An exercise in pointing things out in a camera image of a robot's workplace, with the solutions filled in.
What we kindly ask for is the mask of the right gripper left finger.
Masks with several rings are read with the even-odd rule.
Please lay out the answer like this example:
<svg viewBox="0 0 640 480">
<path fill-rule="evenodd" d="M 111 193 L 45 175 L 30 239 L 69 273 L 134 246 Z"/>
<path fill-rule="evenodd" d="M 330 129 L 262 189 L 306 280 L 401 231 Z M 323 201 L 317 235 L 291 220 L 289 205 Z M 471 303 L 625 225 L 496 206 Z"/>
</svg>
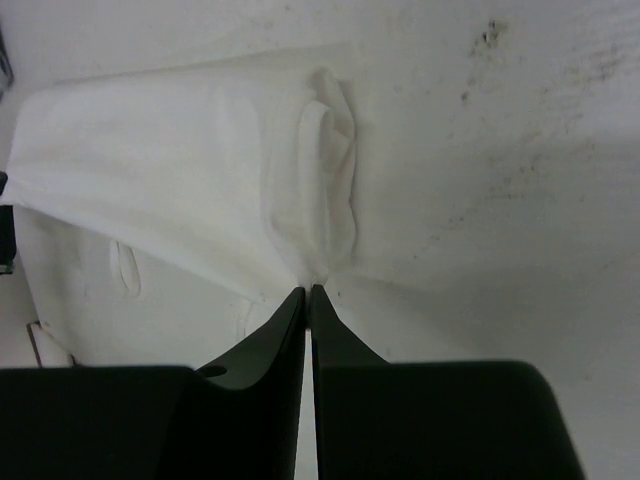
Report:
<svg viewBox="0 0 640 480">
<path fill-rule="evenodd" d="M 305 349 L 294 289 L 222 356 L 184 366 L 5 369 L 5 479 L 290 479 Z"/>
</svg>

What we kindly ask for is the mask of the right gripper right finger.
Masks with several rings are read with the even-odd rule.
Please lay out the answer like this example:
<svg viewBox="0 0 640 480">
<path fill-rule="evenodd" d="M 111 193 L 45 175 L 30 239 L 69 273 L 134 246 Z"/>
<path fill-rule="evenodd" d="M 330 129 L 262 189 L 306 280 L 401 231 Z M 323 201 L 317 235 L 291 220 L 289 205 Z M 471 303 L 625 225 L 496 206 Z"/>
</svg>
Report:
<svg viewBox="0 0 640 480">
<path fill-rule="evenodd" d="M 390 363 L 314 286 L 318 473 L 323 479 L 581 479 L 556 397 L 520 361 Z"/>
</svg>

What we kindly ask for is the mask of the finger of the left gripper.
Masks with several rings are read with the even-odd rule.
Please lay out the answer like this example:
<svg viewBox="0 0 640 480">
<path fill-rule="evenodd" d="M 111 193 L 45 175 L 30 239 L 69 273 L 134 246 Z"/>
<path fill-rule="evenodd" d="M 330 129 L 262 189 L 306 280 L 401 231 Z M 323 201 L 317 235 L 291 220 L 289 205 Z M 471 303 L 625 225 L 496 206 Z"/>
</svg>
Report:
<svg viewBox="0 0 640 480">
<path fill-rule="evenodd" d="M 12 274 L 16 257 L 14 212 L 11 205 L 0 206 L 0 274 Z"/>
</svg>

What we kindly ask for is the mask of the white tank top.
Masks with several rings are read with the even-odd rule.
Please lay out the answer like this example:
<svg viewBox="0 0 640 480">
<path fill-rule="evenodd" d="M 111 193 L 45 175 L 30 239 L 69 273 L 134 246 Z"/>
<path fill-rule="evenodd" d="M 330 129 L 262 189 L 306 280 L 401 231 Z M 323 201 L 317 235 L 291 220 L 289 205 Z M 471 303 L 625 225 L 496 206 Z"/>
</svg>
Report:
<svg viewBox="0 0 640 480">
<path fill-rule="evenodd" d="M 1 201 L 275 297 L 350 263 L 355 160 L 327 69 L 151 73 L 27 99 Z"/>
</svg>

